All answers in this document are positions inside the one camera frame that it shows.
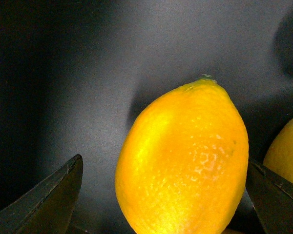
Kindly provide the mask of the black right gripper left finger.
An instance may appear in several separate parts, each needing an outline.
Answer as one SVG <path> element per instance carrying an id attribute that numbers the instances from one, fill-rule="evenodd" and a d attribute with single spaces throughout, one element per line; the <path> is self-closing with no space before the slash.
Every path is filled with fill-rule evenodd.
<path id="1" fill-rule="evenodd" d="M 75 155 L 0 211 L 0 234 L 64 234 L 78 200 L 83 158 Z"/>

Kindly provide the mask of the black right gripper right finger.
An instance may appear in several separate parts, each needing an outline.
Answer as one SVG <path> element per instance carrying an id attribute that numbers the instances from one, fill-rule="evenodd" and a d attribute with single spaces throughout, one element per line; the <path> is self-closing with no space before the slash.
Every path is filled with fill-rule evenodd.
<path id="1" fill-rule="evenodd" d="M 246 189 L 267 234 L 293 234 L 293 183 L 250 158 Z"/>

